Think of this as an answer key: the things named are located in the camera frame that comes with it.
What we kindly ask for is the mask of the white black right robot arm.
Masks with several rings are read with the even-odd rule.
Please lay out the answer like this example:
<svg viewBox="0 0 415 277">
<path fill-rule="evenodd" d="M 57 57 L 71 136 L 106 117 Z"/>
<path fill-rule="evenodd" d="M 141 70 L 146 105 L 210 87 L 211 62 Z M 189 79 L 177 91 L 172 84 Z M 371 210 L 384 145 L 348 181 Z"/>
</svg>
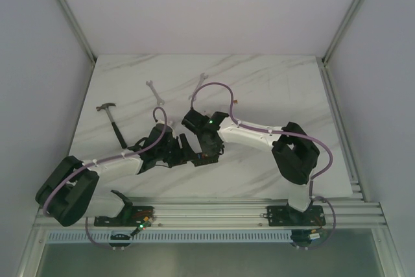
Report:
<svg viewBox="0 0 415 277">
<path fill-rule="evenodd" d="M 298 124 L 290 122 L 285 127 L 264 128 L 234 122 L 224 112 L 215 112 L 209 117 L 190 109 L 182 119 L 182 125 L 197 137 L 201 148 L 199 153 L 191 156 L 195 166 L 217 162 L 227 143 L 270 152 L 279 173 L 290 185 L 288 219 L 294 224 L 302 224 L 310 217 L 311 173 L 317 165 L 320 151 L 306 138 Z"/>
</svg>

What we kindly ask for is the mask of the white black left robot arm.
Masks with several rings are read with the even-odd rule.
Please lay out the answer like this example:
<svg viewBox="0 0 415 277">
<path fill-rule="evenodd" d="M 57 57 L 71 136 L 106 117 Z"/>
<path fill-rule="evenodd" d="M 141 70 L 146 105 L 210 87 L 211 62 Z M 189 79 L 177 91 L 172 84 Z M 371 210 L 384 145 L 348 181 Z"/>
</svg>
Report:
<svg viewBox="0 0 415 277">
<path fill-rule="evenodd" d="M 185 134 L 175 136 L 171 127 L 158 123 L 147 137 L 117 156 L 89 162 L 66 156 L 37 191 L 35 201 L 64 227 L 83 217 L 108 217 L 117 226 L 126 226 L 132 220 L 132 203 L 120 191 L 106 190 L 106 184 L 144 173 L 160 162 L 172 168 L 201 159 Z"/>
</svg>

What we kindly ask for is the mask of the black fuse box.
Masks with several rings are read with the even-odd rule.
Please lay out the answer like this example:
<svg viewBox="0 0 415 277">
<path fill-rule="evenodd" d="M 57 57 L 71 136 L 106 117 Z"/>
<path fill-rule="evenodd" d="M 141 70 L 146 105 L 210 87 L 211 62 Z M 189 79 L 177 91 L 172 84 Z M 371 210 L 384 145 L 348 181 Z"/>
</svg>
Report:
<svg viewBox="0 0 415 277">
<path fill-rule="evenodd" d="M 191 163 L 195 167 L 217 163 L 219 161 L 219 154 L 208 155 L 206 153 L 196 153 L 191 159 Z"/>
</svg>

